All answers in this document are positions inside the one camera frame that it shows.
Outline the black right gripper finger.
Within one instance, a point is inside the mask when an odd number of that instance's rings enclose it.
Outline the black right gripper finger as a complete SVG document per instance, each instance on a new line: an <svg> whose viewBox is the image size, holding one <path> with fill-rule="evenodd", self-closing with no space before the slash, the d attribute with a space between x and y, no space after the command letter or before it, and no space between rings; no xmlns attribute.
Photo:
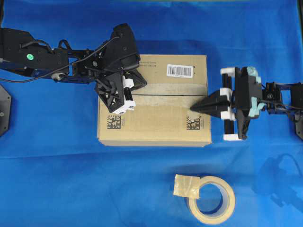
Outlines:
<svg viewBox="0 0 303 227"><path fill-rule="evenodd" d="M231 110L225 105L192 106L190 110L217 118L231 118Z"/></svg>
<svg viewBox="0 0 303 227"><path fill-rule="evenodd" d="M214 107L214 106L229 106L231 103L231 90L219 89L213 92L208 97L193 104L191 108Z"/></svg>

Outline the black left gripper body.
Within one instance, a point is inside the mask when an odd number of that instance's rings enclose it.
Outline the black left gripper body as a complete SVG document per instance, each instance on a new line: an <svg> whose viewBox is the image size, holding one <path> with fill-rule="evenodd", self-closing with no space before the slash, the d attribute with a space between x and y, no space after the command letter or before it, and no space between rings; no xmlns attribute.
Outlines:
<svg viewBox="0 0 303 227"><path fill-rule="evenodd" d="M113 73L95 81L95 91L110 113L124 114L128 110L134 110L136 103L131 94L133 79L126 78L121 73Z"/></svg>

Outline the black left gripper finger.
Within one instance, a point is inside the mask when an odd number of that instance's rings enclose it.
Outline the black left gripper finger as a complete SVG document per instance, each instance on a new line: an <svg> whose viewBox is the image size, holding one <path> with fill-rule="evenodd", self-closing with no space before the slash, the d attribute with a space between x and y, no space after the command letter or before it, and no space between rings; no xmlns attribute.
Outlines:
<svg viewBox="0 0 303 227"><path fill-rule="evenodd" d="M126 79L132 79L134 82L134 86L130 88L131 91L141 89L147 85L147 81L137 69L125 72L124 76Z"/></svg>

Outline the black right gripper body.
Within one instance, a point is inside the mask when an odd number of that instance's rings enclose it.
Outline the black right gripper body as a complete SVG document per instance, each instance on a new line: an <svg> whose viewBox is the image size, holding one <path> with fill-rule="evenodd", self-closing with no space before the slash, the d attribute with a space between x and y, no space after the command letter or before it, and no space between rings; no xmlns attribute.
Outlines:
<svg viewBox="0 0 303 227"><path fill-rule="evenodd" d="M225 141L240 141L247 138L250 121L257 119L263 108L261 77L255 67L222 68L223 87L220 96L226 97L228 106L221 112L224 120Z"/></svg>

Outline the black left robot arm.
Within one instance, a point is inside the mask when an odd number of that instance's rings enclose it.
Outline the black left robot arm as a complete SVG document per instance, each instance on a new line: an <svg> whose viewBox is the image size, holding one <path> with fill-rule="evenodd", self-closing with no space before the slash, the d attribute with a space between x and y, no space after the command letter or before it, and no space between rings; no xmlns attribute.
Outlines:
<svg viewBox="0 0 303 227"><path fill-rule="evenodd" d="M133 110L131 92L147 85L138 71L140 55L128 24L113 29L95 50L74 50L66 40L56 48L29 32L0 30L0 68L25 77L26 82L51 79L59 83L89 84L110 113Z"/></svg>

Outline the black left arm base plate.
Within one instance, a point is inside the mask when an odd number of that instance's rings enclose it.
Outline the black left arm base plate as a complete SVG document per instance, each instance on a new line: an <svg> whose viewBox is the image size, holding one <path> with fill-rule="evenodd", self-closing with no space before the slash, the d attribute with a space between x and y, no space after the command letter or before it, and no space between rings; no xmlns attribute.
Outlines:
<svg viewBox="0 0 303 227"><path fill-rule="evenodd" d="M0 136L9 129L11 95L0 85Z"/></svg>

